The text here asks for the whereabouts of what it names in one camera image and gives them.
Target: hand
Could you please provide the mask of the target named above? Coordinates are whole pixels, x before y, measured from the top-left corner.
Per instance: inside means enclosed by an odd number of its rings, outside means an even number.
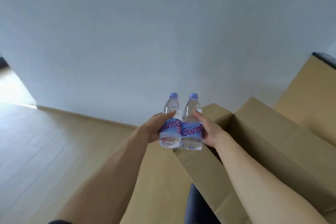
[[[176,111],[172,111],[166,114],[163,114],[162,112],[157,113],[147,122],[140,126],[140,128],[145,129],[148,133],[150,143],[155,142],[159,139],[160,129],[162,125],[165,123],[166,120],[174,117],[175,114]]]
[[[230,136],[218,124],[210,120],[208,117],[201,114],[197,109],[194,109],[194,115],[203,124],[203,141],[208,146],[215,147],[216,141],[222,137]]]

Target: blue bottle cap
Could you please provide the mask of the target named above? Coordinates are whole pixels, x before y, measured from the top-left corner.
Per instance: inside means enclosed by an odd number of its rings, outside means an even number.
[[[170,93],[170,98],[177,98],[177,97],[178,97],[177,93],[175,92]]]
[[[198,98],[198,95],[197,95],[197,93],[191,93],[189,97],[190,98]]]

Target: cardboard box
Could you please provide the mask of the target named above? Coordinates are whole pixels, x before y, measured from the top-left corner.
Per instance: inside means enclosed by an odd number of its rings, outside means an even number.
[[[255,98],[235,114],[216,104],[203,113],[322,215],[336,210],[335,147]],[[251,223],[213,148],[174,153],[221,223]]]
[[[336,61],[313,53],[275,110],[336,146]]]

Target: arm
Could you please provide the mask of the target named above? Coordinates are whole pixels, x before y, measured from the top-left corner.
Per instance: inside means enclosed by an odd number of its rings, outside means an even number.
[[[204,142],[218,152],[252,223],[327,224],[311,204],[247,154],[219,125],[197,110],[194,114],[206,130]]]
[[[148,143],[159,138],[159,129],[174,114],[156,114],[138,127],[126,144],[76,191],[57,219],[73,224],[119,223],[131,199]]]

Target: clear plastic bottle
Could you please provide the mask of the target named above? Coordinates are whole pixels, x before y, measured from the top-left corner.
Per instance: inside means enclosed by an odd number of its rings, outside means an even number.
[[[177,97],[177,93],[170,93],[163,110],[163,113],[176,111],[174,117],[167,120],[160,130],[160,145],[166,148],[178,148],[181,143],[182,109]]]
[[[188,150],[202,149],[203,125],[193,113],[195,108],[199,112],[202,112],[200,104],[198,103],[198,95],[191,93],[182,117],[181,147]]]

